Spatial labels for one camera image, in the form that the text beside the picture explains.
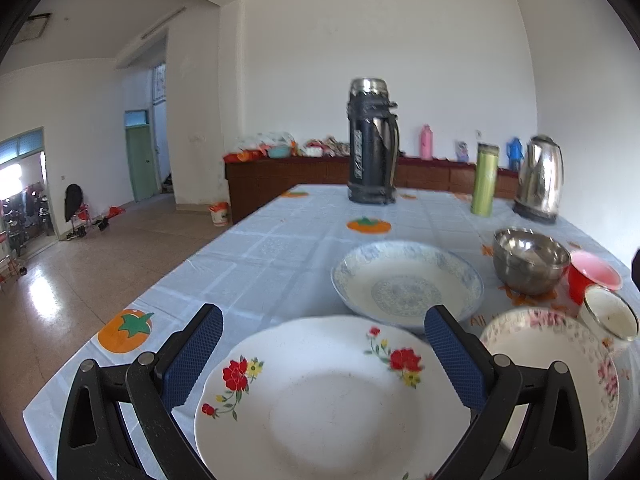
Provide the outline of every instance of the tablecloth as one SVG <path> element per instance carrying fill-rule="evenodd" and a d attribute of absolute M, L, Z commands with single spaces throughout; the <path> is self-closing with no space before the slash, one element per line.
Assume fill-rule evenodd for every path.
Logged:
<path fill-rule="evenodd" d="M 470 212 L 466 195 L 398 190 L 396 204 L 361 205 L 347 198 L 345 186 L 297 186 L 233 226 L 152 286 L 129 307 L 153 313 L 152 330 L 138 348 L 124 354 L 105 349 L 92 337 L 47 382 L 23 412 L 24 421 L 44 463 L 55 478 L 60 425 L 72 380 L 82 360 L 100 366 L 127 364 L 143 351 L 157 351 L 183 327 L 203 303 L 220 307 L 225 328 L 220 342 L 185 405 L 173 415 L 194 446 L 193 420 L 204 382 L 213 368 L 242 339 L 270 326 L 306 316 L 352 314 L 334 291 L 331 268 L 353 248 L 381 238 L 414 240 L 442 247 L 470 262 L 484 281 L 484 300 L 463 327 L 480 335 L 498 313 L 517 306 L 544 306 L 570 315 L 578 306 L 563 281 L 552 293 L 532 298 L 505 287 L 491 258 L 494 231 L 505 226 L 532 228 L 552 236 L 569 250 L 583 248 L 611 263 L 624 278 L 622 296 L 640 314 L 640 292 L 630 271 L 612 254 L 570 222 L 553 226 L 513 213 L 512 202 L 494 200 L 490 218 Z M 357 218 L 391 224 L 386 234 L 363 234 L 347 227 Z M 624 453 L 640 426 L 640 346 L 616 360 L 620 406 L 612 430 L 590 457 L 590 478 L 602 480 Z M 164 478 L 151 455 L 130 405 L 123 406 L 133 443 L 147 472 Z"/>

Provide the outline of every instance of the orange and white bucket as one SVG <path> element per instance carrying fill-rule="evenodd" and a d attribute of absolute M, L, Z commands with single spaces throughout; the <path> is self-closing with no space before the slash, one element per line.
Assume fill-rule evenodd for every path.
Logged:
<path fill-rule="evenodd" d="M 213 225 L 222 227 L 229 224 L 229 204 L 227 202 L 216 202 L 209 206 Z"/>

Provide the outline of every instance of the black thermos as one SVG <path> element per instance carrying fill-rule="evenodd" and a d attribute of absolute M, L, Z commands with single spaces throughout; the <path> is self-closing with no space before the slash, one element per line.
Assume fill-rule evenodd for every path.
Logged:
<path fill-rule="evenodd" d="M 351 82 L 349 117 L 351 155 L 349 199 L 367 204 L 396 201 L 394 174 L 398 163 L 398 105 L 389 101 L 382 79 L 361 78 Z"/>

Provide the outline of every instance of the green door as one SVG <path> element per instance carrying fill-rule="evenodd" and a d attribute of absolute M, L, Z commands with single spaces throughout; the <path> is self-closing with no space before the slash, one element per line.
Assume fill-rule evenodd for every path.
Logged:
<path fill-rule="evenodd" d="M 130 126 L 125 132 L 131 187 L 136 202 L 140 202 L 158 190 L 154 152 L 151 148 L 151 130 L 148 125 Z"/>

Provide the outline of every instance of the kettle base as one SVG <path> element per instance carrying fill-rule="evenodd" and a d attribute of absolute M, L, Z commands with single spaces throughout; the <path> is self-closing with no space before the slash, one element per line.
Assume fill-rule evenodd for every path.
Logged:
<path fill-rule="evenodd" d="M 395 204 L 396 188 L 382 186 L 360 186 L 359 184 L 348 185 L 349 200 L 359 204 Z"/>
<path fill-rule="evenodd" d="M 536 211 L 535 209 L 527 207 L 521 204 L 520 202 L 513 203 L 513 211 L 514 213 L 519 214 L 523 218 L 526 218 L 528 220 L 533 220 L 534 222 L 539 222 L 541 224 L 547 224 L 547 225 L 555 224 L 556 220 L 558 219 L 557 214 L 549 214 L 549 213 L 543 213 L 542 211 Z"/>

